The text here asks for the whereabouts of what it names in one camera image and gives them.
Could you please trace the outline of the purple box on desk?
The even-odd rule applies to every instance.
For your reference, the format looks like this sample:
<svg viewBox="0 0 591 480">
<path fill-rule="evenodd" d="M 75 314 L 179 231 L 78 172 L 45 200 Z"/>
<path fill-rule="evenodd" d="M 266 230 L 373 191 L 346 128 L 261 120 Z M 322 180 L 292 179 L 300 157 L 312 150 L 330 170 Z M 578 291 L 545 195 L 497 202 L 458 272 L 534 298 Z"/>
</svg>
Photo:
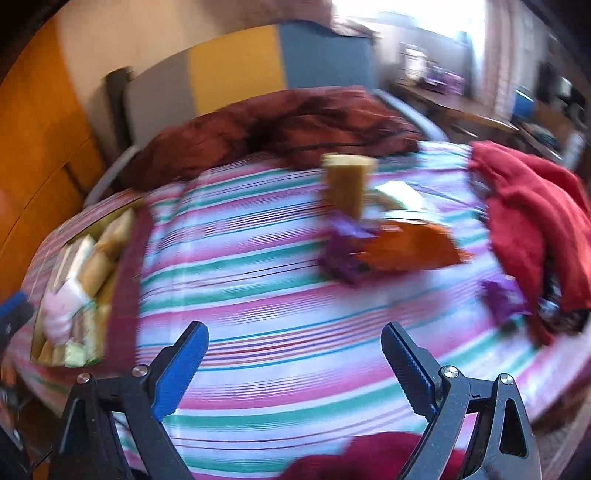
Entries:
<svg viewBox="0 0 591 480">
<path fill-rule="evenodd" d="M 425 89 L 436 93 L 464 95 L 465 79 L 435 64 L 427 67 L 422 82 Z"/>
</svg>

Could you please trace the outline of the rust brown jacket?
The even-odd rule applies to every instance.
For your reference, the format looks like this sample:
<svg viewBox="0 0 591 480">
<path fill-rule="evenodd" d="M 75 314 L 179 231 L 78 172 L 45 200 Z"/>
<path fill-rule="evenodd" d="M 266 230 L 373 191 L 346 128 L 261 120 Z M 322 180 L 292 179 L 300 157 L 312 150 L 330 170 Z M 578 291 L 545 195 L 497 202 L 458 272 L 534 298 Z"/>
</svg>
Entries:
<svg viewBox="0 0 591 480">
<path fill-rule="evenodd" d="M 233 103 L 161 131 L 123 170 L 149 191 L 266 153 L 294 170 L 329 153 L 379 158 L 416 152 L 422 135 L 363 87 L 290 89 Z"/>
</svg>

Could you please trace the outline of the wooden wardrobe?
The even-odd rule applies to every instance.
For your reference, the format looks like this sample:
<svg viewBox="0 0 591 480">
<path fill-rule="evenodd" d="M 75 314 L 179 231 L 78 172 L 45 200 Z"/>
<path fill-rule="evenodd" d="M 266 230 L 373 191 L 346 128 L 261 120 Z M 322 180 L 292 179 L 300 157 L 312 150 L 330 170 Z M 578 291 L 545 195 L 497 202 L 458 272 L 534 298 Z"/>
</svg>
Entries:
<svg viewBox="0 0 591 480">
<path fill-rule="evenodd" d="M 77 214 L 105 171 L 48 21 L 1 84 L 1 296 L 42 241 Z"/>
</svg>

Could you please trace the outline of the yellow sponge block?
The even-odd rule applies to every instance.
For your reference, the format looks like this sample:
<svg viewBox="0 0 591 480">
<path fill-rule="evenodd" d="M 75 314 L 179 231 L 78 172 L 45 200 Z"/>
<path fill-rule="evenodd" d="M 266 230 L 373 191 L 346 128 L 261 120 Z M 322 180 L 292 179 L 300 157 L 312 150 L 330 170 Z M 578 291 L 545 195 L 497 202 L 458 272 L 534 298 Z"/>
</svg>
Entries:
<svg viewBox="0 0 591 480">
<path fill-rule="evenodd" d="M 363 155 L 322 155 L 322 169 L 329 203 L 339 213 L 359 220 L 365 205 L 367 180 L 377 165 L 376 158 Z"/>
</svg>

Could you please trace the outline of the blue bucket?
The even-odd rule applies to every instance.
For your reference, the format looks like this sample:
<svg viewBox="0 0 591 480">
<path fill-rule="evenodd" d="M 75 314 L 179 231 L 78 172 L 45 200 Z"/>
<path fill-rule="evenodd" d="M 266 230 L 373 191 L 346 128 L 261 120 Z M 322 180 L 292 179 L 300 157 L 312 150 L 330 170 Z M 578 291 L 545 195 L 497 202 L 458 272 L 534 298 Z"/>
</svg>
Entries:
<svg viewBox="0 0 591 480">
<path fill-rule="evenodd" d="M 535 111 L 535 99 L 528 89 L 517 88 L 515 102 L 512 111 L 514 122 L 528 122 L 533 118 Z"/>
</svg>

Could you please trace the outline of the red fleece blanket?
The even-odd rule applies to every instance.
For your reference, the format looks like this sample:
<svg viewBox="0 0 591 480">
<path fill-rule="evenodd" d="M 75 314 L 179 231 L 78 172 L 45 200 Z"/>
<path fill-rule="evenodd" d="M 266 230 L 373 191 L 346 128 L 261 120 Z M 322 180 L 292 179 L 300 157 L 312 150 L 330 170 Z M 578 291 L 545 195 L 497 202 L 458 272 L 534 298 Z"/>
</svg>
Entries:
<svg viewBox="0 0 591 480">
<path fill-rule="evenodd" d="M 472 144 L 468 169 L 487 190 L 492 249 L 530 312 L 528 328 L 550 345 L 539 313 L 545 282 L 557 280 L 566 314 L 590 311 L 590 200 L 566 168 L 492 141 Z"/>
</svg>

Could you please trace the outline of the cardboard box of snacks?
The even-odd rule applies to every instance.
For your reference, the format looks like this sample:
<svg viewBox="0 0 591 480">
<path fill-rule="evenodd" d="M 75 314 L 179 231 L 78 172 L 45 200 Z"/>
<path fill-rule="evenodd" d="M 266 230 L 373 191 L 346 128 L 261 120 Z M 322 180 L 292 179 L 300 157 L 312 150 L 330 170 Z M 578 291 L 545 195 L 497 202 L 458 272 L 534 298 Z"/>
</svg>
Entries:
<svg viewBox="0 0 591 480">
<path fill-rule="evenodd" d="M 149 209 L 138 199 L 61 246 L 34 317 L 33 363 L 81 369 L 105 359 L 115 366 L 131 362 L 152 227 Z"/>
</svg>

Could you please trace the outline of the grey yellow blue headboard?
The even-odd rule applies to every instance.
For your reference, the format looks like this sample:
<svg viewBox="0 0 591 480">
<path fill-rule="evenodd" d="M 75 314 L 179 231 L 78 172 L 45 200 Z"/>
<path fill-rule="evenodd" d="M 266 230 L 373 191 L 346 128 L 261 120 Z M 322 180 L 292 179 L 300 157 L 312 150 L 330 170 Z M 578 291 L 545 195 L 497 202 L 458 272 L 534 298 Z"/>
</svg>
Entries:
<svg viewBox="0 0 591 480">
<path fill-rule="evenodd" d="M 173 54 L 139 75 L 119 68 L 104 82 L 122 150 L 142 148 L 167 127 L 259 95 L 378 86 L 370 39 L 339 35 L 310 21 L 230 33 Z"/>
</svg>

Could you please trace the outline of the green rice cracker packet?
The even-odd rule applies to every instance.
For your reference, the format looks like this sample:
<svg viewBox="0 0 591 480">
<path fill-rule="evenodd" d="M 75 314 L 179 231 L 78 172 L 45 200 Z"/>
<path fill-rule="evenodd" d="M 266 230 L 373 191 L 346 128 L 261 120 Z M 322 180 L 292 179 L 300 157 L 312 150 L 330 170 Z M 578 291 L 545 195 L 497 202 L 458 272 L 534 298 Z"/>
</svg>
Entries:
<svg viewBox="0 0 591 480">
<path fill-rule="evenodd" d="M 379 206 L 389 219 L 439 222 L 436 206 L 404 181 L 391 180 L 365 191 L 366 199 Z"/>
</svg>

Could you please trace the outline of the orange snack bag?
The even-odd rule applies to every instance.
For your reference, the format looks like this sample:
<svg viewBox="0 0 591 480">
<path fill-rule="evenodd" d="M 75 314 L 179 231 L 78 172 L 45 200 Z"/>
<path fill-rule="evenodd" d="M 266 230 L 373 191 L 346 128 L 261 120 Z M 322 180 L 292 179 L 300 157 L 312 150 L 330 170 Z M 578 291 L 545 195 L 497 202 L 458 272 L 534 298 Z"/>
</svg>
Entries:
<svg viewBox="0 0 591 480">
<path fill-rule="evenodd" d="M 403 220 L 383 222 L 353 255 L 370 269 L 383 272 L 435 270 L 473 259 L 456 244 L 447 226 Z"/>
</svg>

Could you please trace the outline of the white box on desk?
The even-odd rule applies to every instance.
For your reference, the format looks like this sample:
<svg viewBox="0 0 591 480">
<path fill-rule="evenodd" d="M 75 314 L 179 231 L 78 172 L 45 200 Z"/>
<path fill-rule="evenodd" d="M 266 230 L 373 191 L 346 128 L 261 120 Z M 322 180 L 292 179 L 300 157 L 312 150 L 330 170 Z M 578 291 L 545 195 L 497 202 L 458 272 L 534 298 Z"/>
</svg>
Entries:
<svg viewBox="0 0 591 480">
<path fill-rule="evenodd" d="M 428 56 L 421 47 L 405 44 L 401 50 L 402 81 L 405 84 L 419 83 L 427 70 Z"/>
</svg>

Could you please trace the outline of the wooden desk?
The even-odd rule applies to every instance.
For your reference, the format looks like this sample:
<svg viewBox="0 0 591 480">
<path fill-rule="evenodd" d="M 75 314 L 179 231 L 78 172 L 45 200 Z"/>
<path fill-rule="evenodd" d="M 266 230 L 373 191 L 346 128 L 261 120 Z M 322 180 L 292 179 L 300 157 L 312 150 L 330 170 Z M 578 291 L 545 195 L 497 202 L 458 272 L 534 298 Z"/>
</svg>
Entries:
<svg viewBox="0 0 591 480">
<path fill-rule="evenodd" d="M 519 128 L 510 121 L 501 119 L 487 107 L 463 96 L 437 93 L 398 82 L 392 82 L 391 88 L 396 91 L 397 96 L 410 97 L 448 120 L 470 121 L 508 135 L 519 132 Z"/>
</svg>

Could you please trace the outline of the maroon cloth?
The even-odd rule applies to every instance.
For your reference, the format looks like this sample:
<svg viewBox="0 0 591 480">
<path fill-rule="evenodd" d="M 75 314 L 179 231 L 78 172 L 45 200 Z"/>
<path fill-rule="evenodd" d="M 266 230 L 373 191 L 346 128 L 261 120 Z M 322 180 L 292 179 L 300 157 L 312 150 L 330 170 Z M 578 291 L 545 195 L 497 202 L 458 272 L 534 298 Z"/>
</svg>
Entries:
<svg viewBox="0 0 591 480">
<path fill-rule="evenodd" d="M 408 432 L 355 437 L 342 453 L 302 457 L 276 479 L 396 479 L 420 439 Z"/>
</svg>

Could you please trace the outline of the striped bed sheet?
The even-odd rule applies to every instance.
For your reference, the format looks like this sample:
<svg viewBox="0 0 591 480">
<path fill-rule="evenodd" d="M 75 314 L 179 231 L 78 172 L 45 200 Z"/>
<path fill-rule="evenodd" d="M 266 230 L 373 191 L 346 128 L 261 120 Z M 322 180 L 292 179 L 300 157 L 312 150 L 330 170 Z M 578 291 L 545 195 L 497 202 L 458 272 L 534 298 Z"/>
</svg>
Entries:
<svg viewBox="0 0 591 480">
<path fill-rule="evenodd" d="M 590 330 L 559 307 L 555 278 L 539 313 L 554 329 L 550 345 L 530 334 L 528 315 L 498 325 L 480 282 L 507 274 L 487 226 L 487 187 L 473 179 L 472 145 L 425 142 L 418 153 L 378 162 L 366 190 L 404 181 L 433 203 L 439 222 L 389 219 L 366 199 L 360 221 L 447 226 L 473 259 L 412 272 L 370 269 L 356 285 L 318 260 L 329 238 L 324 170 L 290 171 L 256 156 L 212 168 L 144 195 L 120 194 L 57 228 L 39 247 L 14 300 L 32 319 L 8 355 L 26 385 L 60 414 L 79 374 L 119 377 L 149 365 L 193 321 L 207 327 L 204 358 L 174 413 L 162 419 L 190 479 L 270 479 L 305 456 L 339 454 L 355 437 L 408 432 L 422 437 L 415 414 L 381 345 L 398 322 L 442 366 L 465 376 L 516 381 L 530 424 L 590 359 Z M 34 317 L 61 246 L 91 223 L 142 200 L 153 227 L 143 256 L 133 359 L 81 369 L 30 360 Z"/>
</svg>

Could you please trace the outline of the small purple snack packet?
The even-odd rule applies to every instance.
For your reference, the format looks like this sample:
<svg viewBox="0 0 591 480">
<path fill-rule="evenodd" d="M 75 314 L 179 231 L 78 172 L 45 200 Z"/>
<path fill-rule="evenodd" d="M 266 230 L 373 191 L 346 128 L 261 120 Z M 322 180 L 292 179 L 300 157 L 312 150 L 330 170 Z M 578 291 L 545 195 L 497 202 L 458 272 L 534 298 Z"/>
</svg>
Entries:
<svg viewBox="0 0 591 480">
<path fill-rule="evenodd" d="M 513 276 L 505 274 L 485 279 L 480 286 L 481 296 L 498 325 L 529 314 L 525 298 Z"/>
</svg>

